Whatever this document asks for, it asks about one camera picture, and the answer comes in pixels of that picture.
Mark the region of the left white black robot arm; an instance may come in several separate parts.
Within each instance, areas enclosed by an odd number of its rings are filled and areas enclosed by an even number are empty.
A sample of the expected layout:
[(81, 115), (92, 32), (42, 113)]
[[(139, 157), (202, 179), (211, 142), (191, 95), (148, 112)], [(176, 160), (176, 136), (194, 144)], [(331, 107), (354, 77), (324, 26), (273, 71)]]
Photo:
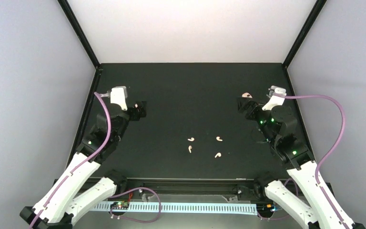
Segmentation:
[(25, 206), (20, 217), (33, 229), (71, 229), (90, 209), (114, 195), (125, 177), (110, 170), (95, 185), (79, 194), (88, 178), (116, 150), (129, 122), (146, 117), (147, 102), (137, 101), (126, 111), (107, 119), (98, 114), (96, 123), (83, 138), (68, 167), (50, 191), (34, 206)]

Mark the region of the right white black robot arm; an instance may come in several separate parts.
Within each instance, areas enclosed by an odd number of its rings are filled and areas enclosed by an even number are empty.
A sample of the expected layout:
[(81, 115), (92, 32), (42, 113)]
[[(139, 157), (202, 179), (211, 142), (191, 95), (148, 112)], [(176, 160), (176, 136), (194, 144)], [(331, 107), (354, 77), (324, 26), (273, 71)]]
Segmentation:
[(284, 101), (272, 96), (260, 103), (250, 96), (237, 98), (238, 112), (257, 123), (271, 153), (277, 157), (306, 201), (301, 200), (277, 178), (261, 175), (252, 187), (253, 195), (282, 207), (304, 229), (363, 229), (349, 217), (317, 171), (308, 146), (295, 136), (297, 119)]

